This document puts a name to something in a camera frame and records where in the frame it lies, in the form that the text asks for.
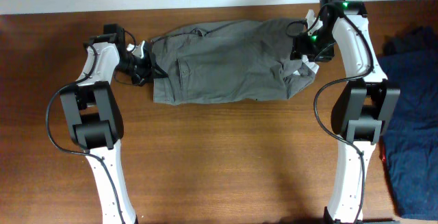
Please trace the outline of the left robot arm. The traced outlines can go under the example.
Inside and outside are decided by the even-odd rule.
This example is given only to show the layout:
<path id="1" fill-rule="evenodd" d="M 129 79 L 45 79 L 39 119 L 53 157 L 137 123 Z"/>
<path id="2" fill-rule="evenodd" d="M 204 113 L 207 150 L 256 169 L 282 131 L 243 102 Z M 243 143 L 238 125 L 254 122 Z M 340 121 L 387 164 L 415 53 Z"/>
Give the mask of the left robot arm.
<path id="1" fill-rule="evenodd" d="M 121 164 L 124 125 L 110 86 L 113 76 L 126 73 L 134 86 L 168 76 L 151 55 L 150 44 L 128 45 L 127 34 L 118 24 L 104 25 L 101 35 L 84 44 L 88 57 L 79 78 L 57 92 L 70 139 L 92 169 L 104 223 L 138 222 Z"/>

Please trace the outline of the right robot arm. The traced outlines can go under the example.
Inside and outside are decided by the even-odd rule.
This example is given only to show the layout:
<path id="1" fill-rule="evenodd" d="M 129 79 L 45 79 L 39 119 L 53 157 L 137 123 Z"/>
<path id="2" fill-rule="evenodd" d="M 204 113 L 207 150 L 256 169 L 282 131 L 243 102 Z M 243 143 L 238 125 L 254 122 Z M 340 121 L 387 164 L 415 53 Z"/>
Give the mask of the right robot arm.
<path id="1" fill-rule="evenodd" d="M 365 179 L 370 158 L 387 131 L 400 96 L 376 59 L 369 36 L 368 12 L 362 1 L 320 0 L 319 12 L 308 11 L 306 29 L 294 34 L 291 60 L 329 62 L 338 46 L 345 87 L 331 111 L 331 127 L 321 128 L 337 141 L 335 185 L 323 223 L 364 223 Z"/>

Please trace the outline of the grey shorts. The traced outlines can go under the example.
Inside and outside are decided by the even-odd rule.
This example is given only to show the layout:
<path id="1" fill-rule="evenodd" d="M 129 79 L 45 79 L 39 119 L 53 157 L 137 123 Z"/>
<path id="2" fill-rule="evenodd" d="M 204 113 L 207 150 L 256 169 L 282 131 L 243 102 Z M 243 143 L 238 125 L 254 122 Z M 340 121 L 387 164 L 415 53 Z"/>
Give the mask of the grey shorts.
<path id="1" fill-rule="evenodd" d="M 167 77 L 155 79 L 156 103 L 287 100 L 312 84 L 319 66 L 290 58 L 293 18 L 220 21 L 180 27 L 152 40 L 151 55 Z"/>

